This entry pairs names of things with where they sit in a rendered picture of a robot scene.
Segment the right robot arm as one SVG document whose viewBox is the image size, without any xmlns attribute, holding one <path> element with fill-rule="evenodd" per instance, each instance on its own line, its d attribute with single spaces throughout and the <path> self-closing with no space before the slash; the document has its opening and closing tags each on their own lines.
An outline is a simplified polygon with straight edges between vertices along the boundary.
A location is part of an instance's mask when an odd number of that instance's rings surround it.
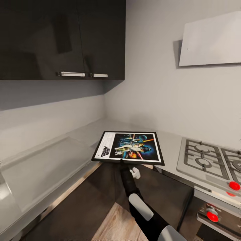
<svg viewBox="0 0 241 241">
<path fill-rule="evenodd" d="M 128 197 L 130 212 L 149 241 L 187 241 L 167 221 L 165 221 L 150 205 L 144 202 L 134 178 L 140 178 L 137 168 L 129 169 L 121 159 L 121 178 Z"/>
</svg>

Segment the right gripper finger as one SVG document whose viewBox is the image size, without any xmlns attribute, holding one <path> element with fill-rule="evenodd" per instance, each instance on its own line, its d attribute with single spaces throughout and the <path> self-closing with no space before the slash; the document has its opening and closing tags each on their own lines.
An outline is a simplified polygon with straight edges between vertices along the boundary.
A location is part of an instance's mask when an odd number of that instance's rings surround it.
<svg viewBox="0 0 241 241">
<path fill-rule="evenodd" d="M 125 166 L 126 164 L 124 163 L 123 159 L 121 159 L 121 167 Z"/>
</svg>

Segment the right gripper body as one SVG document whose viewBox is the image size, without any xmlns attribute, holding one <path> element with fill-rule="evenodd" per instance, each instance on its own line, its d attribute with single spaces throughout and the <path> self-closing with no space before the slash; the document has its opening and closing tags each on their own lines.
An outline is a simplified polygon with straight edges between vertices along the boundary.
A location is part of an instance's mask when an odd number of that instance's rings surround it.
<svg viewBox="0 0 241 241">
<path fill-rule="evenodd" d="M 120 172 L 121 172 L 121 178 L 123 181 L 123 185 L 125 186 L 127 183 L 129 182 L 134 182 L 134 178 L 132 173 L 130 172 L 129 166 L 125 165 L 123 167 L 119 168 Z"/>
</svg>

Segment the poster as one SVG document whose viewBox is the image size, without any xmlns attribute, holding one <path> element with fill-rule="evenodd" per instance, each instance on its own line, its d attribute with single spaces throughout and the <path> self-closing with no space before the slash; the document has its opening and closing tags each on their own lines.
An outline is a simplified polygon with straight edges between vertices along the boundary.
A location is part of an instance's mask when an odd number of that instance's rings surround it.
<svg viewBox="0 0 241 241">
<path fill-rule="evenodd" d="M 157 133 L 104 131 L 91 161 L 165 166 Z"/>
</svg>

